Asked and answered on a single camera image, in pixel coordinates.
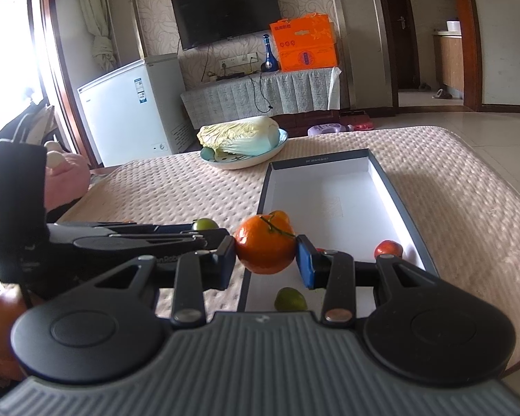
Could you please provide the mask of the person left hand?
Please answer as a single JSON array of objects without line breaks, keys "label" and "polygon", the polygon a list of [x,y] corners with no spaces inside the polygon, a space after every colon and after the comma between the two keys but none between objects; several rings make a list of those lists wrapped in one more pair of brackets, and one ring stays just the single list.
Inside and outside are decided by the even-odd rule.
[{"label": "person left hand", "polygon": [[10,287],[0,292],[0,379],[24,379],[13,353],[10,335],[13,324],[26,310],[27,306],[18,287]]}]

